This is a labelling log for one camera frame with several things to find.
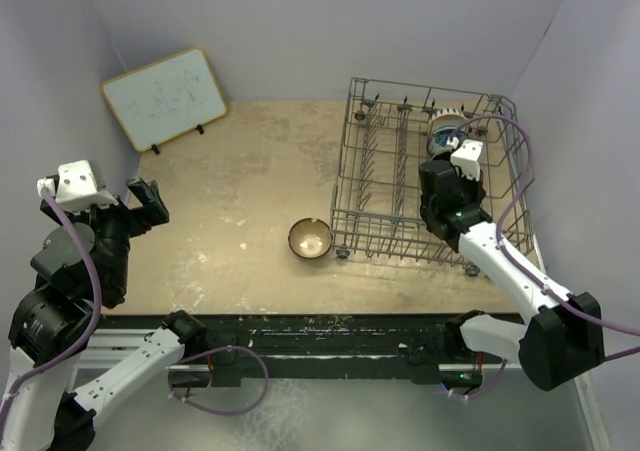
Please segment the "blue patterned bowl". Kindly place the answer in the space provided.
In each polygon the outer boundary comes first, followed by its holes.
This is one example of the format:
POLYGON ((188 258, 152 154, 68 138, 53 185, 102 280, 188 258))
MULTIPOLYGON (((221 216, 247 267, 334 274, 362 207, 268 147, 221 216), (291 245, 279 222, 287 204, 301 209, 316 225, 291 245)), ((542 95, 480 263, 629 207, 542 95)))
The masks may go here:
POLYGON ((444 127, 432 131, 427 140, 426 151, 430 158, 451 154, 467 139, 467 134, 455 127, 444 127))

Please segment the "brown glazed bowl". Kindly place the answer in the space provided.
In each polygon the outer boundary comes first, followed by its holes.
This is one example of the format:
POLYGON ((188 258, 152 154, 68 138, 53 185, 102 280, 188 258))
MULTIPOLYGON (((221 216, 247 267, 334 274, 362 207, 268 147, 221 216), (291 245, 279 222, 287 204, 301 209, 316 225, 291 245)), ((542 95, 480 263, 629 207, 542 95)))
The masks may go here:
POLYGON ((333 242, 329 225, 317 218, 303 218, 289 229, 287 243, 289 249, 299 258, 306 260, 324 257, 333 242))

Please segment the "white orange rimmed striped bowl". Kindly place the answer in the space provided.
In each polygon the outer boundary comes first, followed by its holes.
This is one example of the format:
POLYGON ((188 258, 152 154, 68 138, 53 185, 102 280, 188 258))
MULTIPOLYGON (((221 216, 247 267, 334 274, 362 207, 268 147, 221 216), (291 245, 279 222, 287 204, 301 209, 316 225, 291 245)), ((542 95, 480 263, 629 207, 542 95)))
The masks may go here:
POLYGON ((456 129, 467 121, 467 117, 461 109, 441 108, 436 110, 429 118, 430 131, 435 133, 441 129, 456 129))

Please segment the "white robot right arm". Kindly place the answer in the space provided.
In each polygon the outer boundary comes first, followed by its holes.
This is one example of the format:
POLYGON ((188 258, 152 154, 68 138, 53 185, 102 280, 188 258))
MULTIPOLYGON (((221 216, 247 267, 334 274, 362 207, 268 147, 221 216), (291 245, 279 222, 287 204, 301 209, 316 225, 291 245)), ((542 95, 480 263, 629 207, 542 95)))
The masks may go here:
POLYGON ((601 307, 554 282, 498 230, 481 201, 478 181, 448 161, 419 168, 420 215, 429 232, 484 272, 516 305, 516 324, 478 310, 446 326, 445 351, 456 362, 486 353, 521 366, 539 389, 550 391, 605 360, 601 307))

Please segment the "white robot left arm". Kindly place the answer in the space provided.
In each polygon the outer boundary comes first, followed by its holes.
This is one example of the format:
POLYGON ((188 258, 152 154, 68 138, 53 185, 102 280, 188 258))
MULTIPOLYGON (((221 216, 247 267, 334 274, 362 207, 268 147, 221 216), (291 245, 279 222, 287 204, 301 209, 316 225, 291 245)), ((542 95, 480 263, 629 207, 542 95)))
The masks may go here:
POLYGON ((38 183, 40 209, 57 226, 31 260, 35 287, 19 302, 9 329, 9 378, 1 396, 4 450, 85 450, 147 378, 205 353, 205 326, 177 311, 101 377, 68 387, 102 310, 124 301, 131 239, 169 221, 156 182, 132 178, 127 187, 139 206, 129 208, 86 172, 38 183))

